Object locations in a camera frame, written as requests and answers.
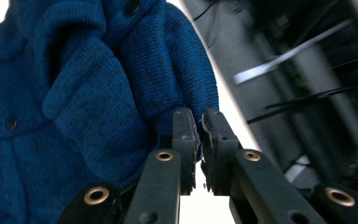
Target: blue sweater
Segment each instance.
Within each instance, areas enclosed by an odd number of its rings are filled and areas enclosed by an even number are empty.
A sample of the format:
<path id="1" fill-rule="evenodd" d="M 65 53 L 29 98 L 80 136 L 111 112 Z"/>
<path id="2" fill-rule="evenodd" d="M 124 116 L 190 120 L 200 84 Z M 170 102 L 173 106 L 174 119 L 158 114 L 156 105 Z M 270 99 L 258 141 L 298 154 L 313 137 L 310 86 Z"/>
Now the blue sweater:
<path id="1" fill-rule="evenodd" d="M 162 0 L 11 0 L 0 24 L 0 224 L 54 223 L 86 185 L 121 188 L 183 106 L 218 107 L 186 17 Z"/>

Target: dark button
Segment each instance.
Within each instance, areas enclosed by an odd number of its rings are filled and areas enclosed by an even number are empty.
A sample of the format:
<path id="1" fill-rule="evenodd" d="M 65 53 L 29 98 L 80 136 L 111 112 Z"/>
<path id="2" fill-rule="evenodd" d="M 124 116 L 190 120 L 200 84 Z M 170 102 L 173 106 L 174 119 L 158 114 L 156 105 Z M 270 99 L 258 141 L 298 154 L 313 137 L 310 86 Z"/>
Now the dark button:
<path id="1" fill-rule="evenodd" d="M 7 120 L 7 130 L 12 132 L 17 127 L 17 120 L 16 119 L 8 119 Z"/>
<path id="2" fill-rule="evenodd" d="M 140 5 L 140 0 L 130 0 L 126 8 L 124 9 L 124 13 L 126 14 L 126 16 L 133 16 L 139 10 Z"/>

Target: dark machinery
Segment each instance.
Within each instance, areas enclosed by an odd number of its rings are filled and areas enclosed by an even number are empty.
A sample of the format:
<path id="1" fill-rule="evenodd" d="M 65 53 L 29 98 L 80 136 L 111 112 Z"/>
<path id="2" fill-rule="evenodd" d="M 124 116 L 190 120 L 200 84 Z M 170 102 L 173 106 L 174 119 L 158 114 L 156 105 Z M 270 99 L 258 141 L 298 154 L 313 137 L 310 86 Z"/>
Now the dark machinery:
<path id="1" fill-rule="evenodd" d="M 358 223 L 357 193 L 337 184 L 301 192 L 262 152 L 241 148 L 221 112 L 207 109 L 202 126 L 208 189 L 230 197 L 236 223 Z M 137 185 L 120 193 L 106 183 L 89 186 L 59 223 L 178 223 L 180 195 L 193 188 L 199 143 L 191 112 L 176 111 L 172 147 L 149 155 Z"/>

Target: wire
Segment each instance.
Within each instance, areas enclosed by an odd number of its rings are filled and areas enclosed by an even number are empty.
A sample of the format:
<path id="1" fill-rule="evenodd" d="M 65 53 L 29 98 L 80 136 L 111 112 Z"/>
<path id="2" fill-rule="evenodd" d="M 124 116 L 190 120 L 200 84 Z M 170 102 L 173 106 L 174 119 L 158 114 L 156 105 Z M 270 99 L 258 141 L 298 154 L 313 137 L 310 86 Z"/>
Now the wire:
<path id="1" fill-rule="evenodd" d="M 211 7 L 213 7 L 219 0 L 213 0 L 211 4 L 208 5 L 208 7 L 199 14 L 199 16 L 195 17 L 193 21 L 197 21 L 199 18 L 201 18 Z"/>
<path id="2" fill-rule="evenodd" d="M 305 105 L 313 104 L 319 100 L 322 100 L 322 99 L 332 96 L 332 95 L 340 94 L 342 92 L 347 92 L 347 91 L 356 91 L 356 90 L 358 90 L 358 86 L 338 88 L 338 89 L 334 89 L 331 91 L 322 91 L 322 92 L 319 92 L 316 94 L 312 94 L 310 96 L 301 97 L 301 98 L 295 99 L 293 101 L 286 101 L 286 102 L 282 102 L 282 103 L 278 103 L 278 104 L 274 104 L 274 105 L 268 105 L 268 106 L 266 106 L 266 108 L 272 108 L 272 107 L 276 107 L 276 106 L 282 106 L 282 108 L 276 109 L 276 110 L 271 111 L 267 114 L 255 117 L 254 119 L 248 119 L 247 122 L 248 122 L 248 124 L 251 124 L 251 123 L 260 121 L 261 119 L 267 119 L 272 116 L 281 114 L 282 112 L 292 111 L 292 110 L 304 107 Z"/>
<path id="3" fill-rule="evenodd" d="M 301 33 L 299 38 L 295 41 L 295 44 L 293 44 L 293 47 L 299 45 L 304 38 L 310 34 L 310 32 L 315 28 L 315 26 L 324 18 L 325 15 L 338 3 L 338 0 L 328 4 L 321 12 L 318 13 L 318 16 L 312 20 L 312 23 L 307 26 L 307 28 L 304 30 L 304 32 Z"/>
<path id="4" fill-rule="evenodd" d="M 274 70 L 278 64 L 283 63 L 283 62 L 293 58 L 298 53 L 304 51 L 305 49 L 308 49 L 310 46 L 316 44 L 317 42 L 327 38 L 328 36 L 338 32 L 342 29 L 344 29 L 345 27 L 347 27 L 351 24 L 352 24 L 352 21 L 343 21 L 340 24 L 328 29 L 327 31 L 325 31 L 319 35 L 316 35 L 315 37 L 298 45 L 294 49 L 290 49 L 283 55 L 279 56 L 278 58 L 276 58 L 268 63 L 263 63 L 261 65 L 258 65 L 256 67 L 253 67 L 251 69 L 248 69 L 246 71 L 243 71 L 243 72 L 240 72 L 240 73 L 234 75 L 234 77 L 233 77 L 234 81 L 237 85 L 239 85 L 239 84 L 249 81 L 255 77 L 260 77 L 260 76 L 266 74 L 267 72 Z"/>

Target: screw hole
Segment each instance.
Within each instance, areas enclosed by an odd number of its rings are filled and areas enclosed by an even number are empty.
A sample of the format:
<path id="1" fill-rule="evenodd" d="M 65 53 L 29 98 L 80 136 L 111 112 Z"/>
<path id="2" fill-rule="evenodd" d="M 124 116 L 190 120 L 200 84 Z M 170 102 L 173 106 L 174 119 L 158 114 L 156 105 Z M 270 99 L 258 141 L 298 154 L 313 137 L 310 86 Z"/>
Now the screw hole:
<path id="1" fill-rule="evenodd" d="M 159 161 L 170 161 L 173 158 L 173 154 L 170 152 L 159 152 L 156 154 L 156 158 Z"/>
<path id="2" fill-rule="evenodd" d="M 139 217 L 139 220 L 141 221 L 142 224 L 156 223 L 157 219 L 158 219 L 158 215 L 154 212 L 144 212 Z"/>
<path id="3" fill-rule="evenodd" d="M 292 219 L 292 221 L 296 224 L 308 224 L 310 223 L 310 221 L 308 220 L 308 218 L 299 213 L 299 212 L 291 212 L 290 213 L 290 219 Z"/>

